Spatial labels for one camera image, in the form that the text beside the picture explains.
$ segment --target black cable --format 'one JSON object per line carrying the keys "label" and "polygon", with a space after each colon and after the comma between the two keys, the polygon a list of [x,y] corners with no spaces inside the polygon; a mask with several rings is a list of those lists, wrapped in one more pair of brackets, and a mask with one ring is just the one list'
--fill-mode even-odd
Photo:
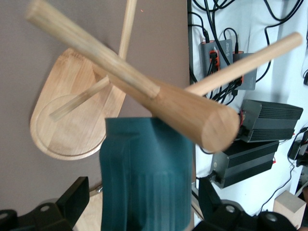
{"label": "black cable", "polygon": [[220,51],[220,53],[221,53],[223,59],[225,60],[226,64],[227,64],[227,65],[230,65],[230,62],[229,62],[228,58],[226,57],[226,54],[223,52],[223,49],[222,49],[222,47],[221,47],[221,44],[220,44],[220,42],[219,42],[219,40],[218,40],[218,38],[217,38],[217,34],[216,34],[216,32],[215,32],[215,30],[214,30],[214,28],[213,28],[213,22],[212,22],[212,19],[211,19],[211,14],[210,14],[210,11],[209,11],[209,7],[208,7],[208,4],[207,4],[207,0],[204,0],[204,4],[205,4],[205,10],[206,10],[207,19],[208,19],[208,22],[209,22],[209,24],[210,24],[210,28],[211,28],[211,31],[212,31],[212,33],[213,33],[215,42],[216,42],[216,44],[217,44],[217,46],[218,46],[218,49],[219,49],[219,51]]}
{"label": "black cable", "polygon": [[218,8],[218,9],[225,9],[227,6],[229,6],[231,3],[233,3],[235,0],[231,0],[230,2],[228,2],[226,5],[224,5],[228,0],[224,0],[223,3],[221,3],[221,5],[219,6],[218,5],[218,0],[213,0],[215,6]]}
{"label": "black cable", "polygon": [[223,97],[224,97],[224,94],[229,94],[231,93],[233,90],[235,90],[239,85],[237,84],[236,81],[230,83],[230,88],[225,88],[220,94],[216,94],[214,97],[213,97],[213,100],[215,101],[219,101],[221,100]]}
{"label": "black cable", "polygon": [[211,63],[210,63],[210,67],[208,68],[208,71],[207,71],[207,75],[206,76],[209,76],[210,74],[211,74],[211,72],[213,71],[213,60],[211,61]]}
{"label": "black cable", "polygon": [[[268,28],[272,28],[272,27],[276,27],[276,26],[280,26],[281,24],[283,24],[283,23],[289,21],[290,18],[292,18],[293,15],[298,11],[299,7],[302,5],[303,2],[304,2],[304,0],[300,0],[299,4],[296,6],[296,9],[295,9],[291,14],[290,14],[290,13],[288,14],[288,15],[289,15],[288,18],[284,19],[283,21],[281,21],[281,22],[279,22],[279,23],[277,23],[277,24],[273,24],[273,25],[270,25],[270,26],[266,26],[266,27],[264,28],[266,43],[267,43],[268,46],[270,45],[270,43],[269,43],[269,42],[270,42],[270,39],[269,39],[269,35],[268,35],[268,32],[267,32],[267,29],[268,29]],[[256,83],[258,83],[261,79],[263,79],[263,77],[267,74],[267,72],[268,72],[269,69],[270,69],[270,64],[271,64],[271,61],[269,61],[268,66],[267,66],[265,72],[263,73],[263,75],[262,75],[260,78],[258,78],[258,79],[256,80]]]}
{"label": "black cable", "polygon": [[230,103],[233,102],[234,99],[235,99],[235,95],[233,95],[233,96],[232,96],[232,99],[231,99],[229,102],[227,102],[225,105],[226,105],[226,106],[229,105]]}
{"label": "black cable", "polygon": [[224,38],[227,39],[227,38],[226,38],[226,31],[227,31],[227,30],[231,30],[231,31],[234,32],[234,34],[235,34],[235,40],[236,40],[236,42],[238,42],[237,33],[236,33],[236,31],[235,31],[233,28],[231,28],[231,27],[228,27],[228,28],[226,28],[226,29],[223,30],[223,36],[224,36]]}
{"label": "black cable", "polygon": [[262,209],[263,209],[263,206],[264,205],[266,205],[270,200],[271,200],[271,198],[273,198],[273,196],[275,195],[275,193],[279,190],[279,189],[282,189],[290,180],[291,180],[291,178],[292,178],[292,171],[293,171],[293,169],[295,168],[295,166],[294,166],[294,164],[289,160],[289,157],[287,157],[288,158],[288,161],[292,164],[292,169],[290,170],[290,178],[282,185],[282,186],[280,186],[278,189],[276,189],[275,190],[275,192],[273,193],[273,195],[261,206],[261,211],[260,212],[262,212]]}
{"label": "black cable", "polygon": [[203,36],[205,37],[205,42],[206,43],[210,42],[210,38],[209,38],[207,30],[204,27],[204,22],[203,22],[202,17],[199,14],[195,13],[195,12],[188,11],[187,13],[196,15],[200,19],[200,21],[201,21],[201,26],[200,25],[196,25],[196,24],[188,24],[188,26],[198,26],[198,27],[201,27],[202,28]]}
{"label": "black cable", "polygon": [[213,97],[213,91],[211,91],[211,94],[210,94],[210,99],[212,99]]}
{"label": "black cable", "polygon": [[303,74],[303,78],[305,78],[306,74],[308,73],[308,70],[306,70]]}
{"label": "black cable", "polygon": [[[214,34],[215,33],[215,35],[217,35],[217,32],[216,32],[216,25],[215,25],[215,9],[216,9],[216,4],[214,4],[214,7],[213,7],[213,10],[212,10],[212,25],[213,25],[213,30],[212,30],[212,33]],[[235,47],[236,47],[236,53],[238,53],[238,41],[235,43]],[[224,101],[225,101],[225,99],[226,99],[226,97],[227,97],[227,95],[231,92],[231,91],[229,91],[230,90],[230,87],[231,87],[231,84],[233,83],[233,81],[231,82],[231,83],[229,83],[229,85],[226,87],[227,88],[227,94],[225,94],[223,97],[222,97],[222,101],[221,101],[221,103],[224,103]],[[219,88],[219,93],[218,93],[218,95],[219,94],[221,94],[221,90],[222,90],[222,87],[220,87]]]}
{"label": "black cable", "polygon": [[271,10],[271,7],[270,7],[268,1],[267,1],[267,0],[264,0],[264,3],[265,3],[265,5],[266,5],[266,7],[267,7],[269,13],[270,13],[271,16],[273,17],[273,19],[275,19],[275,20],[277,20],[277,21],[279,21],[279,22],[282,22],[283,20],[286,20],[288,17],[290,17],[290,15],[291,15],[292,12],[296,9],[296,7],[297,7],[297,5],[299,4],[299,2],[300,2],[300,0],[297,0],[297,1],[296,1],[296,3],[295,3],[295,5],[294,5],[294,7],[292,8],[292,10],[291,10],[284,18],[277,18],[277,17],[274,15],[273,11]]}
{"label": "black cable", "polygon": [[232,31],[234,32],[234,34],[235,34],[235,48],[234,48],[234,53],[238,54],[238,53],[239,53],[239,40],[238,40],[238,37],[237,37],[237,33],[236,33],[236,31],[235,31],[233,28],[228,27],[228,28],[226,28],[226,29],[223,30],[223,36],[224,36],[225,39],[227,39],[227,38],[226,38],[226,31],[227,31],[227,30],[232,30]]}
{"label": "black cable", "polygon": [[300,131],[297,133],[297,135],[294,137],[293,143],[292,143],[292,145],[291,145],[291,147],[290,147],[290,149],[289,149],[289,151],[288,151],[287,158],[288,158],[289,163],[293,166],[292,169],[290,170],[290,178],[286,181],[286,183],[284,183],[282,186],[280,186],[278,189],[276,189],[275,192],[273,193],[273,195],[262,205],[262,207],[261,207],[261,212],[262,212],[263,206],[264,206],[267,202],[269,202],[269,201],[271,200],[271,198],[275,195],[275,193],[276,193],[279,189],[282,189],[282,188],[291,180],[291,178],[292,178],[292,171],[293,171],[293,169],[295,168],[295,166],[294,166],[294,164],[290,161],[289,156],[290,156],[292,147],[293,147],[294,142],[296,141],[298,135],[301,134],[301,133],[303,133],[303,132],[305,132],[305,131],[307,131],[307,130],[308,130],[308,127],[301,128],[301,130],[300,130]]}
{"label": "black cable", "polygon": [[200,148],[200,150],[201,150],[203,153],[205,153],[205,154],[214,154],[214,153],[207,153],[206,151],[204,151],[204,149],[203,149],[201,146],[199,146],[199,148]]}
{"label": "black cable", "polygon": [[[196,4],[196,6],[199,8],[199,9],[201,9],[201,10],[204,10],[204,11],[206,11],[206,9],[203,7],[203,6],[201,6],[196,0],[192,0],[195,4]],[[227,2],[227,0],[224,0],[222,3],[221,3],[221,5],[219,6],[219,8],[216,8],[215,9],[215,12],[216,11],[218,11],[219,9],[224,9],[224,8],[226,8],[227,6],[229,6],[231,3],[233,3],[235,0],[231,0],[230,2],[228,2],[226,5],[224,5],[226,2]]]}
{"label": "black cable", "polygon": [[198,82],[196,76],[193,73],[193,69],[190,65],[189,65],[189,76],[194,83]]}

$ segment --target teal fabric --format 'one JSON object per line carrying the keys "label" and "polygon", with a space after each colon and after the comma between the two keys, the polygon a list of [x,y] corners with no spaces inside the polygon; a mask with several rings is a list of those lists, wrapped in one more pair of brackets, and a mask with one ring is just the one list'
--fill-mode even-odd
{"label": "teal fabric", "polygon": [[157,118],[106,119],[103,231],[180,231],[191,218],[193,143]]}

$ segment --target cable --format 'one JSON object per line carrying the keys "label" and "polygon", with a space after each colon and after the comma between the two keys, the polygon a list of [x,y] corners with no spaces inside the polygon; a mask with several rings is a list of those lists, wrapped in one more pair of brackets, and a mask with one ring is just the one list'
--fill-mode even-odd
{"label": "cable", "polygon": [[289,163],[293,166],[292,169],[290,170],[290,178],[289,178],[282,186],[280,186],[278,189],[275,190],[275,192],[273,193],[273,195],[270,196],[270,198],[261,206],[261,211],[260,211],[260,212],[262,212],[263,206],[266,205],[266,204],[271,200],[271,198],[275,195],[275,193],[276,193],[279,189],[282,189],[282,188],[291,180],[291,178],[292,178],[292,171],[293,171],[293,169],[295,168],[295,166],[294,166],[294,164],[290,161],[289,157],[287,157],[287,158],[288,158]]}
{"label": "cable", "polygon": [[275,20],[277,20],[277,21],[279,21],[279,22],[282,22],[283,20],[285,20],[285,19],[287,19],[288,17],[290,17],[290,15],[291,15],[292,12],[296,9],[296,7],[297,7],[297,5],[299,4],[299,2],[300,2],[300,0],[297,0],[297,1],[296,1],[296,3],[295,3],[295,5],[294,5],[294,7],[292,8],[292,10],[291,10],[284,18],[277,18],[277,17],[274,15],[273,11],[271,10],[268,1],[267,1],[267,0],[264,0],[264,3],[265,3],[265,5],[266,5],[266,7],[267,7],[269,13],[270,13],[271,16],[273,17],[273,19],[275,19]]}
{"label": "cable", "polygon": [[[202,7],[196,0],[192,0],[192,1],[196,4],[196,6],[197,6],[199,9],[206,11],[206,9],[205,9],[204,7]],[[216,11],[218,11],[219,9],[224,9],[224,8],[226,8],[227,6],[229,6],[231,3],[233,3],[235,0],[231,0],[231,1],[228,2],[226,5],[224,5],[227,1],[228,1],[228,0],[224,0],[224,1],[221,3],[221,5],[219,6],[219,8],[216,8],[215,10],[210,10],[210,12],[216,12]]]}
{"label": "cable", "polygon": [[286,143],[288,140],[283,140],[283,141],[278,141],[279,142],[279,145],[280,144],[283,144],[283,143]]}
{"label": "cable", "polygon": [[230,103],[233,102],[234,99],[235,99],[235,95],[233,95],[233,96],[232,96],[232,99],[231,99],[229,102],[227,102],[225,105],[226,105],[226,106],[229,105]]}
{"label": "cable", "polygon": [[[298,4],[295,4],[296,5],[296,8],[293,10],[293,12],[292,11],[290,11],[290,13],[288,14],[288,17],[287,18],[285,18],[283,21],[280,21],[279,23],[277,23],[277,24],[273,24],[273,25],[270,25],[270,26],[266,26],[265,28],[264,28],[264,33],[265,33],[265,37],[266,37],[266,42],[267,42],[267,45],[269,46],[270,45],[270,39],[269,39],[269,35],[268,35],[268,32],[267,32],[267,29],[268,28],[272,28],[272,27],[276,27],[276,26],[279,26],[279,25],[281,25],[281,24],[283,24],[283,23],[285,23],[285,22],[287,22],[287,21],[289,21],[290,20],[290,18],[292,18],[293,17],[293,15],[298,11],[298,9],[299,9],[299,7],[302,5],[302,3],[304,2],[304,0],[298,0],[297,2],[299,2]],[[266,70],[265,70],[265,72],[263,73],[263,75],[260,77],[260,78],[258,78],[257,80],[256,80],[256,83],[258,83],[261,79],[263,79],[263,77],[267,74],[267,72],[269,71],[269,69],[270,69],[270,64],[271,64],[271,61],[269,61],[269,63],[268,63],[268,66],[267,66],[267,68],[266,68]]]}
{"label": "cable", "polygon": [[213,28],[213,22],[212,22],[212,19],[211,19],[211,15],[210,15],[210,11],[209,11],[209,8],[208,8],[207,0],[204,0],[204,4],[205,4],[205,10],[206,10],[206,15],[207,15],[207,18],[208,18],[208,22],[210,24],[210,28],[211,28],[211,31],[213,33],[215,42],[216,42],[216,44],[218,46],[218,49],[220,50],[220,53],[221,53],[223,59],[225,60],[226,64],[230,65],[230,62],[229,62],[228,58],[226,57],[226,54],[223,52],[221,44],[219,43],[219,40],[217,38],[217,34],[216,34],[216,32],[215,32],[215,30]]}
{"label": "cable", "polygon": [[208,71],[207,71],[207,75],[206,76],[209,76],[210,74],[211,74],[211,72],[213,71],[213,62],[214,62],[214,60],[212,60],[211,61],[211,63],[210,63],[210,67],[208,68]]}
{"label": "cable", "polygon": [[196,15],[196,16],[200,19],[200,21],[201,21],[201,26],[200,26],[200,25],[196,25],[196,24],[188,24],[188,26],[198,26],[198,27],[201,27],[201,28],[202,28],[203,36],[205,37],[205,42],[206,42],[206,43],[209,43],[209,42],[210,42],[210,38],[209,38],[209,35],[208,35],[207,30],[206,30],[205,27],[204,27],[204,23],[203,23],[202,17],[201,17],[199,14],[195,13],[195,12],[188,11],[187,13]]}
{"label": "cable", "polygon": [[[214,7],[213,7],[213,10],[212,10],[212,25],[213,25],[213,30],[212,30],[212,33],[213,34],[215,34],[216,36],[217,36],[217,32],[216,32],[216,25],[215,25],[215,9],[216,9],[216,6],[217,6],[217,4],[214,4]],[[235,32],[235,35],[236,35],[236,43],[235,43],[235,53],[238,53],[238,38],[237,38],[237,34],[236,34],[236,32]],[[227,94],[224,94],[224,96],[222,97],[222,100],[221,100],[221,103],[224,103],[224,101],[225,101],[225,99],[226,99],[226,97],[227,97],[227,95],[229,94],[229,90],[230,90],[230,87],[231,87],[231,85],[232,85],[232,83],[233,83],[234,81],[232,81],[231,83],[229,83],[229,85],[226,87],[227,88]],[[220,87],[219,88],[219,93],[218,93],[218,95],[220,95],[221,94],[221,90],[222,90],[222,87]]]}
{"label": "cable", "polygon": [[213,91],[211,91],[210,99],[212,99],[212,97],[213,97]]}
{"label": "cable", "polygon": [[207,153],[206,151],[204,151],[204,149],[203,149],[201,146],[199,146],[199,148],[200,148],[200,150],[201,150],[203,153],[205,153],[205,154],[214,154],[214,153]]}
{"label": "cable", "polygon": [[218,5],[218,0],[213,0],[215,6],[218,8],[218,9],[225,9],[227,6],[229,6],[231,3],[233,3],[235,0],[231,0],[230,2],[228,2],[226,5],[224,5],[228,0],[224,0],[223,3],[221,3],[221,5],[219,6]]}
{"label": "cable", "polygon": [[221,100],[223,97],[224,97],[224,94],[229,94],[229,93],[231,93],[233,90],[235,90],[237,87],[238,87],[238,85],[237,85],[237,82],[235,81],[235,82],[232,82],[231,84],[230,84],[230,86],[231,86],[231,88],[225,88],[222,92],[221,92],[221,94],[216,94],[214,97],[213,97],[213,100],[215,100],[215,101],[219,101],[219,100]]}
{"label": "cable", "polygon": [[194,83],[198,82],[196,76],[195,76],[194,73],[193,73],[193,69],[192,69],[192,67],[191,67],[190,65],[189,65],[189,77],[191,78],[191,80],[192,80]]}
{"label": "cable", "polygon": [[[219,40],[218,40],[218,37],[217,37],[216,28],[215,28],[215,12],[217,11],[217,10],[216,10],[216,7],[219,7],[219,8],[221,8],[221,9],[223,9],[223,8],[229,6],[229,5],[230,5],[232,2],[234,2],[235,0],[231,0],[231,1],[230,1],[229,3],[227,3],[225,6],[223,6],[223,5],[227,2],[226,0],[224,0],[224,2],[223,2],[220,6],[217,4],[218,1],[216,1],[216,0],[213,0],[213,1],[214,1],[214,8],[213,8],[213,10],[211,10],[211,12],[213,12],[213,14],[212,14],[213,20],[212,20],[212,19],[211,19],[211,16],[210,16],[210,9],[209,9],[209,7],[208,7],[207,0],[204,0],[205,8],[201,7],[201,5],[200,5],[196,0],[193,0],[193,2],[194,2],[200,9],[206,11],[206,15],[207,15],[207,18],[208,18],[208,21],[209,21],[209,25],[210,25],[211,31],[212,31],[212,33],[213,33],[215,42],[216,42],[216,44],[217,44],[217,46],[218,46],[218,49],[220,50],[220,53],[221,53],[221,55],[222,55],[224,61],[226,62],[226,64],[227,64],[227,65],[230,65],[230,62],[229,62],[229,60],[228,60],[226,54],[224,53],[224,51],[223,51],[223,49],[222,49],[222,47],[221,47],[221,44],[220,44],[220,42],[219,42]],[[221,103],[223,103],[223,102],[225,101],[226,96],[231,92],[231,90],[233,90],[233,89],[231,89],[232,84],[233,84],[233,82],[231,82],[231,83],[227,86],[227,90],[226,90],[227,94],[224,94],[224,95],[222,96],[222,101],[221,101]]]}
{"label": "cable", "polygon": [[292,178],[292,171],[293,171],[293,169],[295,168],[295,165],[290,161],[289,156],[290,156],[292,147],[293,147],[294,142],[296,141],[298,135],[301,134],[301,133],[303,133],[303,132],[305,132],[305,131],[307,131],[307,130],[308,130],[308,127],[301,128],[301,130],[300,130],[300,131],[297,133],[297,135],[294,137],[293,143],[292,143],[292,145],[291,145],[291,147],[290,147],[290,149],[289,149],[289,151],[288,151],[287,159],[288,159],[289,163],[293,166],[292,169],[290,170],[290,178],[286,181],[286,183],[284,183],[282,186],[280,186],[278,189],[276,189],[275,192],[273,193],[273,195],[262,205],[262,207],[261,207],[261,212],[262,212],[263,206],[264,206],[267,202],[269,202],[269,201],[271,200],[271,198],[275,195],[275,193],[276,193],[279,189],[283,188],[283,187],[291,180],[291,178]]}
{"label": "cable", "polygon": [[306,74],[308,73],[308,70],[306,70],[303,74],[303,78],[305,78]]}
{"label": "cable", "polygon": [[234,32],[234,34],[235,34],[235,48],[234,48],[234,53],[238,54],[238,53],[239,53],[239,40],[238,40],[238,37],[237,37],[237,33],[236,33],[236,31],[235,31],[233,28],[228,27],[228,28],[226,28],[226,29],[223,30],[223,36],[224,36],[225,39],[227,39],[227,38],[226,38],[226,31],[227,31],[227,30],[232,30],[232,31]]}

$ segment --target gray wall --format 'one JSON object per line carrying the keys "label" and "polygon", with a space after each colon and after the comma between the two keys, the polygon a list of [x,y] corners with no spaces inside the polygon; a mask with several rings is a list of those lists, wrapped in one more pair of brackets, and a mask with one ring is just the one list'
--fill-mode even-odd
{"label": "gray wall", "polygon": [[[118,51],[126,1],[49,2]],[[15,209],[19,215],[58,198],[78,176],[89,176],[91,187],[101,181],[98,153],[77,161],[57,160],[31,139],[29,121],[36,101],[67,47],[24,19],[28,3],[0,2],[0,210]],[[176,86],[189,84],[186,1],[138,0],[127,61]],[[120,116],[150,113],[126,97]]]}

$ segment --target wooden dowel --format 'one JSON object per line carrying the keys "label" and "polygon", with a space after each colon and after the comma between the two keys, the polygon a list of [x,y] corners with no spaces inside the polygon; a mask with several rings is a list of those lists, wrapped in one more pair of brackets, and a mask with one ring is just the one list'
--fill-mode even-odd
{"label": "wooden dowel", "polygon": [[57,110],[50,114],[50,117],[53,121],[58,121],[63,116],[67,115],[75,108],[83,104],[89,98],[91,98],[96,93],[100,92],[104,87],[110,84],[108,76],[104,77],[102,80],[98,81],[92,87],[85,90],[83,93],[77,95],[75,98],[64,104],[63,106],[59,107]]}
{"label": "wooden dowel", "polygon": [[93,62],[103,66],[106,71],[115,74],[147,97],[153,99],[158,95],[160,90],[158,85],[119,59],[116,53],[102,45],[47,2],[43,0],[32,1],[26,18]]}
{"label": "wooden dowel", "polygon": [[[124,16],[124,23],[122,28],[122,35],[121,35],[121,42],[120,42],[120,49],[119,49],[119,57],[123,60],[126,59],[127,52],[128,52],[128,45],[130,40],[130,35],[134,23],[134,16],[136,11],[137,0],[127,0],[126,9],[125,9],[125,16]],[[109,77],[106,75],[106,71],[96,64],[93,64],[93,71],[96,74],[104,77],[102,80],[98,81],[97,83],[93,84],[90,88],[55,110],[50,114],[50,117],[53,121],[58,121],[63,116],[67,115],[75,108],[83,104],[85,101],[90,99],[93,95],[103,90],[106,86],[109,85],[110,80]]]}
{"label": "wooden dowel", "polygon": [[[35,8],[30,10],[27,16],[29,21],[115,75],[112,77],[108,74],[115,86],[132,96],[173,129],[211,152],[226,149],[234,140],[239,128],[236,111],[162,81],[148,79],[56,9],[45,2],[35,2]],[[143,84],[153,84],[150,92],[155,96],[151,98],[135,84],[131,84],[135,78],[138,81],[142,80]]]}
{"label": "wooden dowel", "polygon": [[232,65],[190,85],[187,91],[197,95],[205,95],[210,91],[229,83],[240,76],[256,69],[258,66],[285,54],[302,43],[302,36],[294,32],[262,50],[236,61]]}

